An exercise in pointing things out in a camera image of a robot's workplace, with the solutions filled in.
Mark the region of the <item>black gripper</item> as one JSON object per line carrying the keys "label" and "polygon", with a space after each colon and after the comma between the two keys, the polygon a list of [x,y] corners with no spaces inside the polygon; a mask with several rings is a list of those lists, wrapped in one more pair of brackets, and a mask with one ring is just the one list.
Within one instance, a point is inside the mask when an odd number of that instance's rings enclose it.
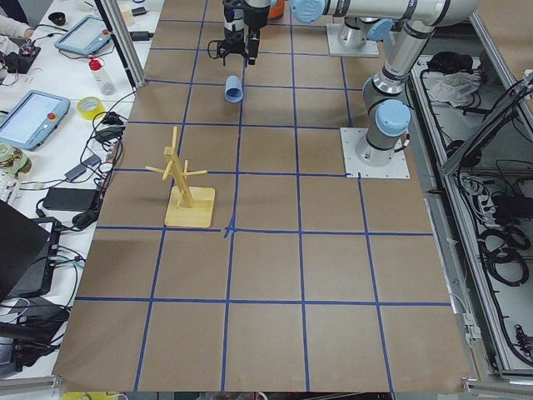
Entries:
{"label": "black gripper", "polygon": [[260,30],[267,25],[268,0],[244,0],[244,23],[252,30]]}
{"label": "black gripper", "polygon": [[226,66],[226,57],[229,54],[238,54],[242,57],[247,55],[247,64],[253,66],[257,60],[259,45],[259,29],[248,29],[247,52],[245,49],[244,31],[230,31],[225,29],[224,39],[217,43],[217,56],[222,60],[223,66]]}

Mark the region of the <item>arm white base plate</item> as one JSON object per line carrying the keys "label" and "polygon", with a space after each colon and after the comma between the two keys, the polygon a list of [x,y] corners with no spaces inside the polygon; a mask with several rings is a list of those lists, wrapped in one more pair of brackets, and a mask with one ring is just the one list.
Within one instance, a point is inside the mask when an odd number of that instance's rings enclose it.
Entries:
{"label": "arm white base plate", "polygon": [[396,141],[389,150],[377,150],[366,140],[367,128],[342,127],[341,146],[348,178],[410,179],[406,155]]}
{"label": "arm white base plate", "polygon": [[376,41],[367,37],[369,28],[354,29],[345,24],[328,23],[326,37],[329,54],[337,57],[378,58]]}

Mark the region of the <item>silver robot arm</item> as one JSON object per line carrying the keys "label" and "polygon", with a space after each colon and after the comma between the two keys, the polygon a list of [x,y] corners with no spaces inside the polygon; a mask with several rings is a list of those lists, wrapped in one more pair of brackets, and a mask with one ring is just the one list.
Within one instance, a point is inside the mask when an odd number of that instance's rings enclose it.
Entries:
{"label": "silver robot arm", "polygon": [[404,23],[394,47],[377,74],[363,90],[370,127],[356,145],[357,157],[367,165],[383,167],[406,132],[411,111],[397,100],[403,83],[435,28],[468,18],[479,1],[291,1],[293,16],[302,23],[323,15],[347,18],[390,18]]}
{"label": "silver robot arm", "polygon": [[[329,53],[334,56],[376,58],[377,44],[384,40],[394,22],[389,18],[353,17],[347,14],[348,1],[291,1],[291,15],[300,23],[310,24],[330,13],[342,18],[342,24],[326,25]],[[267,25],[268,14],[275,1],[224,1],[224,38],[212,40],[207,46],[211,59],[224,61],[237,54],[245,64],[256,63],[261,29]]]}

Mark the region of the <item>person hand in sleeve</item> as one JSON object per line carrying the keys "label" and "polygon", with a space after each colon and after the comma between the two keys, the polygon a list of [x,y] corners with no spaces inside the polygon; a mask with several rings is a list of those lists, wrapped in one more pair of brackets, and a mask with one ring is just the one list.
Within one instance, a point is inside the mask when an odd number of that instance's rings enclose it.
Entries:
{"label": "person hand in sleeve", "polygon": [[0,16],[1,39],[4,38],[25,38],[29,39],[34,33],[34,29],[24,22],[16,21],[10,17]]}

